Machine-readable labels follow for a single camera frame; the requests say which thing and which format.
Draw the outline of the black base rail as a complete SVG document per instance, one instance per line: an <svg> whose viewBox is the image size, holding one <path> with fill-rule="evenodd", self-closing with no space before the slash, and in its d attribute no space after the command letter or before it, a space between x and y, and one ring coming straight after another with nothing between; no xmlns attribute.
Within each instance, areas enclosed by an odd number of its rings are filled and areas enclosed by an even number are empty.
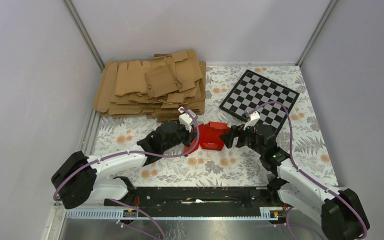
<svg viewBox="0 0 384 240"><path fill-rule="evenodd" d="M288 206L265 187L136 187L106 207L137 207L157 219L278 220Z"/></svg>

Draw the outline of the stack of brown cardboard blanks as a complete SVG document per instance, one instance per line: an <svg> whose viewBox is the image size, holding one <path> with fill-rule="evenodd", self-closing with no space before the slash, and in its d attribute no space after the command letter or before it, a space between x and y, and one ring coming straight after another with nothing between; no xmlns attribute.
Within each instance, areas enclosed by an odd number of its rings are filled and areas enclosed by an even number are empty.
<svg viewBox="0 0 384 240"><path fill-rule="evenodd" d="M145 115L174 120L178 108L205 112L206 62L193 49L155 54L149 60L109 60L92 108L113 118Z"/></svg>

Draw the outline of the red paper box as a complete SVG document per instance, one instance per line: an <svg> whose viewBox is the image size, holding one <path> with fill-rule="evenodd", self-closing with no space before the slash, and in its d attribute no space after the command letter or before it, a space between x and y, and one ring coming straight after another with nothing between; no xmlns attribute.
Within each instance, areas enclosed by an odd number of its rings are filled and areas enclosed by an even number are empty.
<svg viewBox="0 0 384 240"><path fill-rule="evenodd" d="M220 136L227 134L230 131L227 123L210 121L202 123L198 126L200 137L198 145L190 151L193 153L198 149L198 146L204 150L221 151L225 144Z"/></svg>

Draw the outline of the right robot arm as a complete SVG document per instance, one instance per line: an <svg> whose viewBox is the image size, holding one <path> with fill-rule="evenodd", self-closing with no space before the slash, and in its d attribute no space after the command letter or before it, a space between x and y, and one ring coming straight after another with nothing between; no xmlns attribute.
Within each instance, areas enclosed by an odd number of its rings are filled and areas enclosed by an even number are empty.
<svg viewBox="0 0 384 240"><path fill-rule="evenodd" d="M248 147L275 179L267 185L267 201L294 207L318 223L329 240L364 239L370 223L356 192L323 183L305 173L276 142L271 126L234 125L220 139L227 148Z"/></svg>

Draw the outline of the floral patterned mat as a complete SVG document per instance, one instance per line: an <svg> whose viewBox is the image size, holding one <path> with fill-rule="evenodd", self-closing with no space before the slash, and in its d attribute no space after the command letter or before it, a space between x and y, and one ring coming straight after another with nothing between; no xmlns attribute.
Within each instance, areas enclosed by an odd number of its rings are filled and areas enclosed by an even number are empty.
<svg viewBox="0 0 384 240"><path fill-rule="evenodd" d="M220 122L239 125L241 122L220 109L220 104L245 73L245 66L209 66L206 69L205 112L200 123ZM298 66L252 66L251 71L280 83L299 93L297 102L277 135L278 145L292 151L296 163L307 173L322 181L338 183L323 139L302 72ZM143 139L158 126L145 115L113 118L102 117L94 148L95 155L121 151ZM183 147L172 148L167 158L153 164L120 171L137 187L172 186L265 186L267 171L259 156L243 148L223 148L221 151L198 149L182 156Z"/></svg>

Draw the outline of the black white checkerboard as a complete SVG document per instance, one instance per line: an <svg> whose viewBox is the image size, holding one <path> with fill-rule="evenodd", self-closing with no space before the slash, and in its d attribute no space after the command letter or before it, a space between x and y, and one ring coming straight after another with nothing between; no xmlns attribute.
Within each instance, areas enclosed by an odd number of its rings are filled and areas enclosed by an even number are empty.
<svg viewBox="0 0 384 240"><path fill-rule="evenodd" d="M256 107L271 101L282 103L290 112L300 94L280 83L246 70L234 85L227 97L221 102L220 109L237 119L246 122L247 113ZM269 104L257 110L258 123L270 125L278 135L287 120L286 112L279 104Z"/></svg>

